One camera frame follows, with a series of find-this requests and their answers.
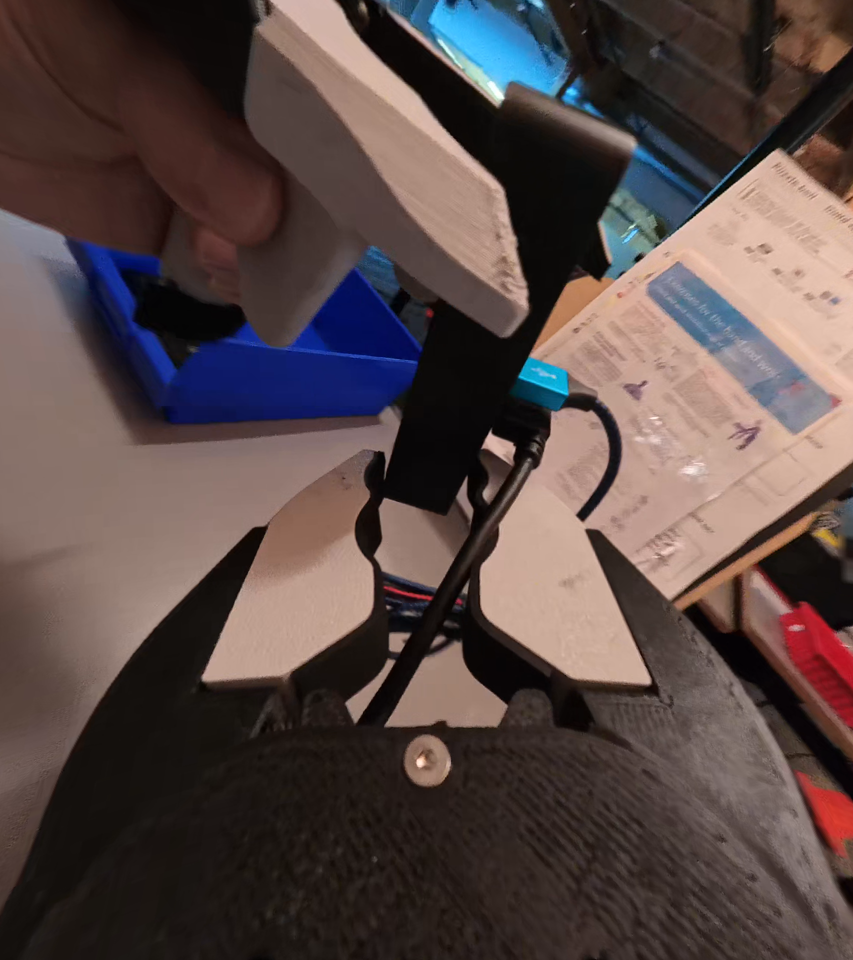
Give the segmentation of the black metal pole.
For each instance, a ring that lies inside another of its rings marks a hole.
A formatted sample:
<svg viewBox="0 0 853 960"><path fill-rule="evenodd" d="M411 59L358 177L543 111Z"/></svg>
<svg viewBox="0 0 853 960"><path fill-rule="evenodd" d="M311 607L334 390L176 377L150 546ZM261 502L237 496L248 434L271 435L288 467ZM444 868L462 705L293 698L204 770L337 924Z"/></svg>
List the black metal pole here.
<svg viewBox="0 0 853 960"><path fill-rule="evenodd" d="M817 134L853 100L853 46L828 69L780 123L770 130L763 148L793 153Z"/></svg>

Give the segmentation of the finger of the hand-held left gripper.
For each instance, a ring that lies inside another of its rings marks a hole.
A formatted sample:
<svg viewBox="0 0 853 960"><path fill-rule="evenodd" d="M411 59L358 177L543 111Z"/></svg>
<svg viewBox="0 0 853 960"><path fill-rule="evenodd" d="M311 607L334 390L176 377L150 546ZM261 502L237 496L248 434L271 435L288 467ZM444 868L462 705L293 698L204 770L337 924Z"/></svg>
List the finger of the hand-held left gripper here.
<svg viewBox="0 0 853 960"><path fill-rule="evenodd" d="M245 119L286 184L499 338L529 308L505 190L361 40L337 2L271 2Z"/></svg>

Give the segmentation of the red plastic bin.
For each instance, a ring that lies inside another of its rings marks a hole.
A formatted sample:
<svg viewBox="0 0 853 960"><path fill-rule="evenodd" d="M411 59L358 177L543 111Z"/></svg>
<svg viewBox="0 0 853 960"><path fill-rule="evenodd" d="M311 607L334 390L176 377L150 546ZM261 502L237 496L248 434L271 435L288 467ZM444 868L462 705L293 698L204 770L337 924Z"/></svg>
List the red plastic bin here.
<svg viewBox="0 0 853 960"><path fill-rule="evenodd" d="M800 674L853 730L853 652L808 603L779 617L787 654Z"/></svg>

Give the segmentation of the printed instruction sheet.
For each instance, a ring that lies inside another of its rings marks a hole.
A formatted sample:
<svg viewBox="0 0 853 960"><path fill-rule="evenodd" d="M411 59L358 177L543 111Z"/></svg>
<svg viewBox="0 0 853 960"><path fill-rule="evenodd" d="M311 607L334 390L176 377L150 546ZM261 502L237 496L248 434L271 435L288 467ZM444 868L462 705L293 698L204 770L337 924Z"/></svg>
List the printed instruction sheet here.
<svg viewBox="0 0 853 960"><path fill-rule="evenodd" d="M853 483L853 211L771 154L537 355L620 430L586 525L685 594Z"/></svg>

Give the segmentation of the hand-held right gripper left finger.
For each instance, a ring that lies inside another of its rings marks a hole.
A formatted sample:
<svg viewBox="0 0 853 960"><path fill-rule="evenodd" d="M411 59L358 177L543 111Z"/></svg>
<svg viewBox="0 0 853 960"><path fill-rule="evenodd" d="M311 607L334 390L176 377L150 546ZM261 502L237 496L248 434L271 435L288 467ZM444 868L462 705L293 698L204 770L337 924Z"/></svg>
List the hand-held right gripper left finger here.
<svg viewBox="0 0 853 960"><path fill-rule="evenodd" d="M211 690L318 690L343 700L388 657L376 554L385 454L361 450L270 519L204 667Z"/></svg>

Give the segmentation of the person's left hand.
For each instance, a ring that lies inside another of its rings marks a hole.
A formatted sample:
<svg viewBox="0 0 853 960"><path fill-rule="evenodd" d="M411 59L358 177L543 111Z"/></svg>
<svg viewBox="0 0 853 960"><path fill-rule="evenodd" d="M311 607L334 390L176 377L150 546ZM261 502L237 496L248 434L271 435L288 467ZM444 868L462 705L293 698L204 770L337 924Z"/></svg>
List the person's left hand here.
<svg viewBox="0 0 853 960"><path fill-rule="evenodd" d="M241 300L238 253L282 220L284 181L247 126L113 2L0 2L0 209L158 256L185 219L201 288Z"/></svg>

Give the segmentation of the red plastic piece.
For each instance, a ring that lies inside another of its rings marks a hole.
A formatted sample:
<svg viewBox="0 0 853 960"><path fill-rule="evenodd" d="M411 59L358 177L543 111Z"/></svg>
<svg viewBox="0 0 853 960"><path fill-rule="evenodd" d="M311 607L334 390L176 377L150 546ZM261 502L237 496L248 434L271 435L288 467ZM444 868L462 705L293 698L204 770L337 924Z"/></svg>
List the red plastic piece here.
<svg viewBox="0 0 853 960"><path fill-rule="evenodd" d="M814 827L842 873L853 874L853 800L802 771L793 776Z"/></svg>

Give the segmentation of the black usb hub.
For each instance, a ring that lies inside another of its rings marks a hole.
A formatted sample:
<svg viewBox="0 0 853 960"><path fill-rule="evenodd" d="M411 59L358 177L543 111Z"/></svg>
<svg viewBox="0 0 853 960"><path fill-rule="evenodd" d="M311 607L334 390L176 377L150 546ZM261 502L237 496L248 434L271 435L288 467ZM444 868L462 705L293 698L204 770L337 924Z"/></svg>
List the black usb hub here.
<svg viewBox="0 0 853 960"><path fill-rule="evenodd" d="M519 328L499 338L439 300L403 406L386 498L444 514L453 505L553 308L578 271L610 266L601 218L636 138L516 82L494 114L488 168L503 186L527 283Z"/></svg>

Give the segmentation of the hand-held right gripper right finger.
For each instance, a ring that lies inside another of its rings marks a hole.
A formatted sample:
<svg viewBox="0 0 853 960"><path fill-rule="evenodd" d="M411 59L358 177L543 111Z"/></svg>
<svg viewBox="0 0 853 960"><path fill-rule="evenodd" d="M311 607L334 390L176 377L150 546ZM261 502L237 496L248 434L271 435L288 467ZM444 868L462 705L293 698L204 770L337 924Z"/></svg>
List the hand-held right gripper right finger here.
<svg viewBox="0 0 853 960"><path fill-rule="evenodd" d="M653 689L587 531L534 475L472 566L466 600L465 665L502 702L524 689L556 706L574 691Z"/></svg>

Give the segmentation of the blue plastic bin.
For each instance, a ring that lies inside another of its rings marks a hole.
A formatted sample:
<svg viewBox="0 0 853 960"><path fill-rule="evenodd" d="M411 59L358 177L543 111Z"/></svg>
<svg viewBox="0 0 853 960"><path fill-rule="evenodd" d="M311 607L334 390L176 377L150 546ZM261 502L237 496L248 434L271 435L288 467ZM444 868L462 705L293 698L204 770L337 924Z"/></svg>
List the blue plastic bin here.
<svg viewBox="0 0 853 960"><path fill-rule="evenodd" d="M171 424L372 417L414 378L420 344L358 270L289 347L266 345L248 323L230 337L198 342L137 321L157 259L65 244L114 352Z"/></svg>

